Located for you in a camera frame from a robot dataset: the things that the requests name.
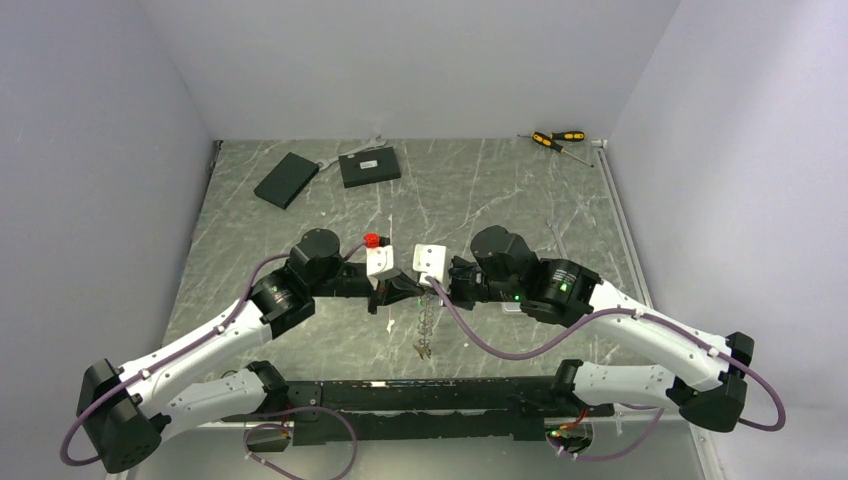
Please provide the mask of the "large metal keyring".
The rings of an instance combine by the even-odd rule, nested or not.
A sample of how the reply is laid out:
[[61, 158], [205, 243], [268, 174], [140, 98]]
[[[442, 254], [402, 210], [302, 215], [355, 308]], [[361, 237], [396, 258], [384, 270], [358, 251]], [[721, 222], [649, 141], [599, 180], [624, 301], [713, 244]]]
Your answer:
[[417, 339], [413, 343], [413, 348], [421, 360], [430, 359], [432, 355], [430, 341], [434, 329], [434, 302], [434, 297], [431, 294], [425, 294], [419, 299], [420, 311], [418, 313], [416, 327]]

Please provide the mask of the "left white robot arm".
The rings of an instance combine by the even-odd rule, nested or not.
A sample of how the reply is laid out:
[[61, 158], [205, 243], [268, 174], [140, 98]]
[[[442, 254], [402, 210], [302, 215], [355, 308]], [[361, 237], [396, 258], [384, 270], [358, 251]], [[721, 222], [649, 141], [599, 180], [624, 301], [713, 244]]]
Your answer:
[[338, 236], [313, 229], [288, 252], [260, 261], [240, 296], [223, 312], [159, 350], [120, 366], [103, 359], [84, 373], [77, 417], [60, 448], [72, 466], [70, 442], [84, 430], [110, 474], [127, 471], [164, 441], [230, 416], [272, 420], [290, 406], [290, 387], [268, 361], [253, 361], [215, 381], [202, 374], [246, 350], [261, 347], [311, 317], [316, 298], [364, 298], [370, 312], [425, 294], [426, 276], [398, 265], [389, 238], [367, 234], [353, 253]]

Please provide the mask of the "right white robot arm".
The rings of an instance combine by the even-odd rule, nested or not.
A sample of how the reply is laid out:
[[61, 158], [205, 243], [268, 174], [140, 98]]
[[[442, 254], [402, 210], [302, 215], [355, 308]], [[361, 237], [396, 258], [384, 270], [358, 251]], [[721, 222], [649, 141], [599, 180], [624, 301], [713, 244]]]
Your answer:
[[649, 359], [647, 366], [565, 361], [551, 388], [557, 411], [619, 403], [676, 410], [685, 420], [728, 433], [741, 423], [746, 368], [755, 341], [742, 332], [711, 334], [642, 304], [595, 271], [541, 258], [525, 240], [495, 225], [472, 239], [472, 260], [450, 260], [448, 297], [471, 310], [515, 301], [530, 318], [566, 331], [587, 329]]

